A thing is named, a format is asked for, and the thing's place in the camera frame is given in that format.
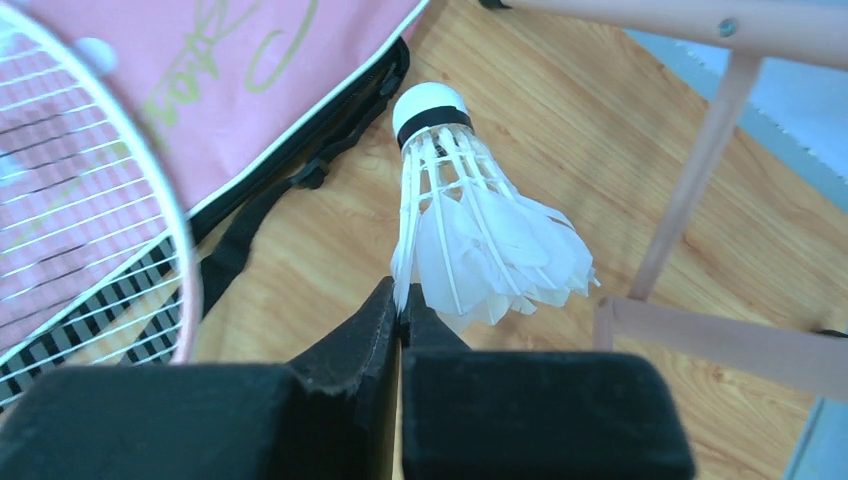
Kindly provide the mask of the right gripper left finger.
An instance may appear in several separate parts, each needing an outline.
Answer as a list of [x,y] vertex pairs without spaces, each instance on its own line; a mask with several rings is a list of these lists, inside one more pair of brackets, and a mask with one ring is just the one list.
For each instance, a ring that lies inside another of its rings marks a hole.
[[66,366],[1,428],[5,479],[388,479],[393,283],[285,363]]

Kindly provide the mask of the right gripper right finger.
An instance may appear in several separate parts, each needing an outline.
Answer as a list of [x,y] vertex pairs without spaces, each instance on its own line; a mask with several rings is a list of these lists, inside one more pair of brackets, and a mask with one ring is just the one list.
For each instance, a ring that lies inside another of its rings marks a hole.
[[474,350],[413,285],[399,318],[408,479],[692,479],[670,389],[647,359]]

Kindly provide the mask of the white shuttlecock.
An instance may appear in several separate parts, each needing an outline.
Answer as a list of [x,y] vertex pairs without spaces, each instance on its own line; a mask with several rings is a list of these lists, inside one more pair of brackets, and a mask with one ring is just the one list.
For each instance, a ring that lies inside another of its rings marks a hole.
[[390,270],[404,310],[414,286],[449,329],[497,324],[587,296],[593,255],[561,211],[523,195],[479,138],[463,97],[438,82],[397,100],[401,175]]

